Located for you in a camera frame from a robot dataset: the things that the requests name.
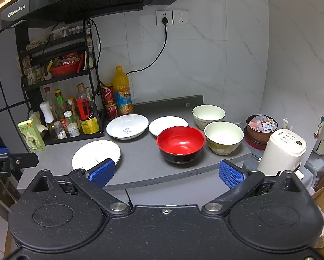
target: orange juice bottle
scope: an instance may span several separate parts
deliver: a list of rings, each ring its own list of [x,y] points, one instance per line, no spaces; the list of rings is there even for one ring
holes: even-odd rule
[[[122,71],[122,66],[116,67],[113,86],[119,114],[124,115],[133,113],[130,82],[127,75]]]

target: wall outlet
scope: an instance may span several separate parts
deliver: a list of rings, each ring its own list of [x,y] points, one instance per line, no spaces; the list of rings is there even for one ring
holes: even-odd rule
[[[174,25],[187,25],[188,24],[188,11],[173,11]]]
[[[163,25],[162,19],[166,17],[168,19],[168,25],[173,25],[172,11],[156,11],[156,25]]]

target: black spice rack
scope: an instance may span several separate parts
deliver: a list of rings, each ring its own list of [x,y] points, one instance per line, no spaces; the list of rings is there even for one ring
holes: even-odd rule
[[[90,28],[90,34],[86,33],[86,27],[87,25],[86,21],[83,21],[83,32],[75,33],[69,36],[65,36],[59,39],[56,39],[54,41],[50,41],[47,46],[45,47],[45,44],[41,44],[33,49],[26,50],[26,45],[29,43],[29,36],[28,36],[28,28],[24,27],[24,23],[22,23],[20,26],[15,27],[15,36],[16,36],[16,46],[18,49],[18,57],[19,57],[19,63],[20,63],[20,68],[22,71],[22,74],[24,74],[24,69],[22,65],[22,58],[25,56],[30,56],[31,58],[31,66],[35,66],[37,64],[40,65],[47,65],[50,60],[56,58],[56,57],[61,57],[64,55],[67,55],[69,53],[73,52],[79,52],[79,51],[86,51],[87,53],[87,58],[85,60],[87,67],[89,66],[89,57],[92,56],[93,58],[93,67],[91,69],[87,70],[81,70],[78,73],[73,73],[70,75],[65,75],[61,77],[56,77],[52,78],[49,80],[45,80],[42,82],[38,82],[36,84],[27,85],[26,81],[26,76],[23,75],[21,78],[21,89],[26,101],[26,105],[28,108],[28,113],[27,113],[27,119],[29,117],[29,114],[31,111],[39,111],[40,115],[42,117],[42,120],[44,121],[43,113],[40,110],[39,105],[44,101],[40,87],[42,86],[47,86],[51,83],[63,81],[66,79],[70,78],[75,78],[75,77],[80,77],[80,76],[88,76],[90,80],[90,86],[91,86],[91,91],[93,94],[93,99],[95,99],[95,96],[100,96],[101,101],[103,106],[104,101],[101,96],[101,89],[100,89],[100,79],[98,75],[98,69],[97,69],[97,62],[96,62],[96,56],[94,50],[92,53],[89,53],[89,48],[87,45],[87,38],[92,38],[92,31]],[[96,87],[93,83],[92,75],[91,72],[95,70],[96,72],[96,79],[97,79],[97,84]],[[104,137],[104,121],[105,121],[105,112],[102,110],[99,110],[99,117],[100,117],[100,122],[98,122],[100,131],[94,134],[83,134],[81,133],[80,136],[78,137],[67,137],[66,139],[60,139],[60,140],[52,140],[49,134],[46,134],[43,138],[44,143],[46,145],[55,145],[59,143],[66,143],[66,142],[73,142],[73,141],[80,141],[80,140],[87,140],[87,139],[94,139],[94,138],[100,138]]]

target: shallow white bowl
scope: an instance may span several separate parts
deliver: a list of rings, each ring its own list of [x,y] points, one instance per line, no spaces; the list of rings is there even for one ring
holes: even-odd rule
[[[212,105],[196,106],[192,110],[192,114],[196,124],[201,130],[204,130],[209,123],[221,121],[226,115],[222,108]]]
[[[119,146],[111,141],[99,140],[88,143],[78,149],[72,159],[73,169],[83,168],[86,171],[110,158],[115,165],[121,156]]]
[[[130,140],[138,137],[148,127],[149,120],[139,114],[126,114],[117,117],[107,125],[107,133],[119,140]]]
[[[244,132],[230,122],[213,122],[204,129],[210,149],[219,155],[227,155],[235,151],[244,138]]]
[[[154,136],[158,136],[163,130],[174,126],[188,126],[185,119],[176,116],[164,116],[155,119],[149,125],[149,131]]]

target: red basket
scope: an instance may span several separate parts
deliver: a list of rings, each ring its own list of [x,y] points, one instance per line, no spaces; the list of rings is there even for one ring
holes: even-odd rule
[[[79,73],[84,67],[84,53],[81,54],[80,60],[62,65],[60,67],[54,67],[50,69],[52,75],[56,77],[66,76],[73,73]]]

